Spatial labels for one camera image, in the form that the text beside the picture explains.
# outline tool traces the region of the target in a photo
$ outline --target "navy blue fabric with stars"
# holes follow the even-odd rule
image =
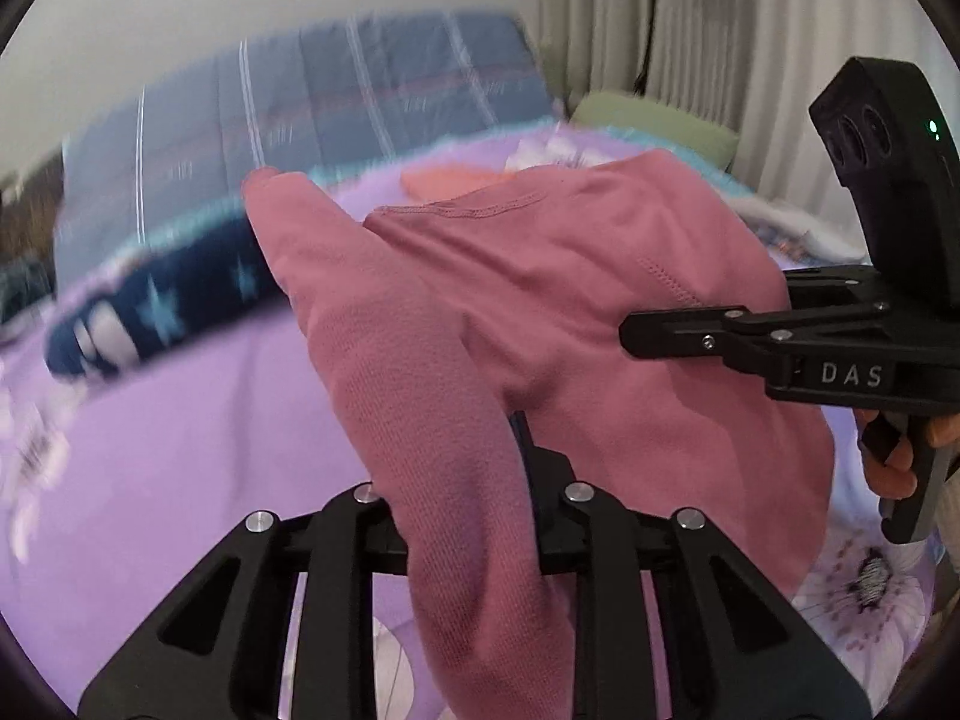
[[[47,341],[56,376],[116,375],[281,295],[246,217],[147,261],[93,295]]]

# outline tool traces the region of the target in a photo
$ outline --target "white stripe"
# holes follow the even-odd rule
[[[350,53],[353,54],[353,66],[357,71],[357,82],[360,84],[360,93],[363,95],[363,101],[367,105],[367,113],[370,116],[373,130],[380,141],[380,150],[384,156],[395,157],[394,142],[390,139],[390,133],[387,132],[387,124],[383,121],[383,114],[380,112],[380,106],[376,102],[376,96],[373,95],[373,84],[370,81],[370,70],[367,67],[367,60],[363,56],[363,49],[360,47],[360,32],[357,30],[356,19],[350,19],[347,22],[347,40],[350,44]]]
[[[136,209],[136,240],[147,242],[147,229],[143,220],[143,101],[147,89],[140,92],[140,105],[136,109],[136,177],[133,180],[133,204]]]
[[[253,84],[250,81],[250,55],[247,41],[240,44],[240,88],[243,90],[243,107],[247,113],[247,132],[250,134],[250,151],[253,153],[253,165],[263,167],[267,161],[263,157],[263,143],[260,141],[260,127],[256,122],[256,107],[253,105]]]
[[[493,113],[493,108],[490,108],[490,101],[487,99],[487,93],[483,90],[483,84],[480,83],[480,76],[473,66],[473,60],[470,58],[467,44],[464,43],[464,34],[460,31],[460,25],[449,13],[443,14],[443,22],[446,24],[446,33],[450,37],[450,47],[453,48],[461,69],[467,75],[470,88],[473,90],[473,96],[477,100],[477,107],[480,108],[480,113],[483,114],[487,126],[493,127],[495,124],[499,124],[496,115]]]

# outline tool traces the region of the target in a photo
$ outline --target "pink sleeve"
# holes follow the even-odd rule
[[[409,545],[414,615],[460,720],[570,717],[573,631],[539,574],[506,416],[443,306],[305,175],[243,196],[310,359]]]

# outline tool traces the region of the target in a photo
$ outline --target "black handle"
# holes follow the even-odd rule
[[[913,447],[917,491],[901,501],[880,502],[883,534],[894,544],[923,541],[933,533],[937,504],[953,463],[952,446],[934,449],[926,440],[928,423],[925,416],[880,415],[863,432],[863,445],[881,463],[890,457],[904,432]]]

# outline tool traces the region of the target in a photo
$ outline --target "flower center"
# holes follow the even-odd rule
[[[856,595],[861,611],[880,606],[880,601],[887,594],[893,575],[893,567],[886,557],[883,557],[882,552],[871,548],[867,552],[867,559],[860,565],[860,573],[856,581],[849,588],[851,593]]]

